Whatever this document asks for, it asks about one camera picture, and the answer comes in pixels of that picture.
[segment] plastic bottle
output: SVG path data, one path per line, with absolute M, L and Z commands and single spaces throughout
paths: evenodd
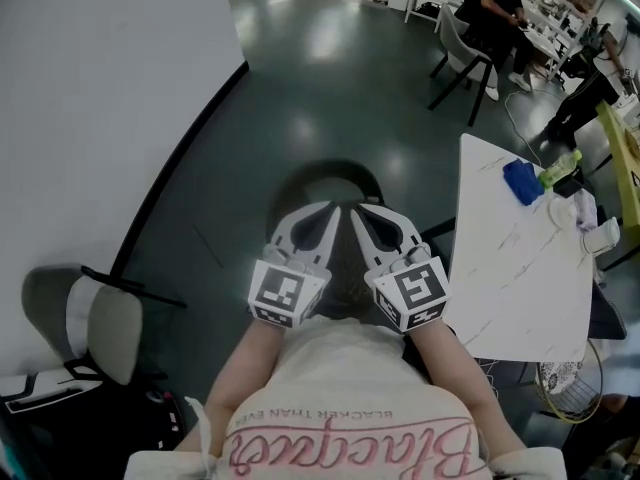
M 538 175 L 540 183 L 544 188 L 553 187 L 562 178 L 575 171 L 580 160 L 582 160 L 582 153 L 580 153 L 579 149 L 574 150 L 572 153 L 565 153 L 551 167 Z

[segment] dark gray floor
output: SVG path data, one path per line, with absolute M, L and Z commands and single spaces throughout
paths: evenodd
M 231 4 L 251 71 L 178 167 L 127 268 L 130 277 L 188 303 L 184 311 L 145 303 L 143 347 L 169 374 L 172 390 L 201 400 L 249 321 L 246 297 L 268 203 L 297 166 L 321 158 L 361 162 L 379 180 L 386 202 L 422 229 L 455 214 L 462 133 L 533 160 L 505 111 L 506 95 L 517 89 L 506 80 L 509 66 L 500 101 L 484 99 L 473 129 L 466 122 L 477 87 L 458 88 L 436 111 L 427 110 L 453 78 L 448 68 L 429 78 L 442 56 L 432 23 L 405 25 L 403 14 L 355 0 Z M 537 147 L 535 136 L 561 92 L 533 82 L 553 94 L 518 94 L 508 104 L 522 135 Z M 587 166 L 606 156 L 597 126 L 579 136 Z M 547 163 L 557 153 L 539 154 Z M 596 181 L 615 211 L 611 173 L 603 170 Z M 450 238 L 442 241 L 445 249 Z M 637 321 L 630 316 L 639 295 L 637 269 L 633 262 L 619 267 L 607 289 L 629 323 Z M 615 350 L 607 381 L 614 389 L 640 394 L 638 353 L 631 340 Z M 501 400 L 517 424 L 519 410 L 533 407 L 518 393 Z

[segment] cable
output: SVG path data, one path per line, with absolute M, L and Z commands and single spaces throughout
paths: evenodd
M 545 91 L 544 89 L 533 89 L 533 92 L 545 92 L 547 94 L 551 94 L 551 96 L 557 98 L 557 99 L 561 99 L 557 94 L 554 94 L 552 92 L 549 91 Z M 536 155 L 535 151 L 533 150 L 533 148 L 529 145 L 529 143 L 527 142 L 527 139 L 525 139 L 520 132 L 518 131 L 518 128 L 516 127 L 516 122 L 513 119 L 513 116 L 511 115 L 511 112 L 509 111 L 509 107 L 507 106 L 507 102 L 509 101 L 509 98 L 511 98 L 511 96 L 515 95 L 515 94 L 530 94 L 527 91 L 515 91 L 512 92 L 511 94 L 509 94 L 509 96 L 506 97 L 506 99 L 504 100 L 504 109 L 507 111 L 507 115 L 509 116 L 509 119 L 511 120 L 511 125 L 513 126 L 513 131 L 516 132 L 516 135 L 518 137 L 520 137 L 522 139 L 522 141 L 527 145 L 527 147 L 529 148 L 529 151 L 531 151 L 531 154 L 534 156 L 534 158 L 536 159 L 536 161 L 538 162 L 538 165 L 540 167 L 542 167 L 542 162 L 540 161 L 540 158 L 538 158 L 538 155 Z

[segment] white t-shirt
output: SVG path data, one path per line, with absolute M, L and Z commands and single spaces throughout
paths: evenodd
M 609 32 L 616 40 L 618 57 L 625 69 L 628 69 L 633 77 L 640 68 L 640 38 L 631 34 L 627 29 L 627 21 L 622 19 L 614 22 L 609 27 Z M 607 77 L 609 83 L 618 94 L 625 92 L 624 86 L 620 82 L 618 68 L 611 61 L 609 53 L 604 50 L 594 60 L 598 70 Z
M 314 318 L 288 333 L 268 385 L 238 409 L 211 478 L 566 478 L 554 448 L 486 463 L 466 407 L 402 359 L 400 336 Z M 200 474 L 197 453 L 138 452 L 126 479 Z

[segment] marble tabletop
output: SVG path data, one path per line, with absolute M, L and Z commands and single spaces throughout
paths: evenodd
M 474 357 L 579 361 L 593 262 L 577 228 L 552 222 L 549 201 L 559 196 L 547 192 L 530 206 L 516 199 L 502 171 L 516 158 L 472 135 L 460 138 L 453 295 L 444 320 Z

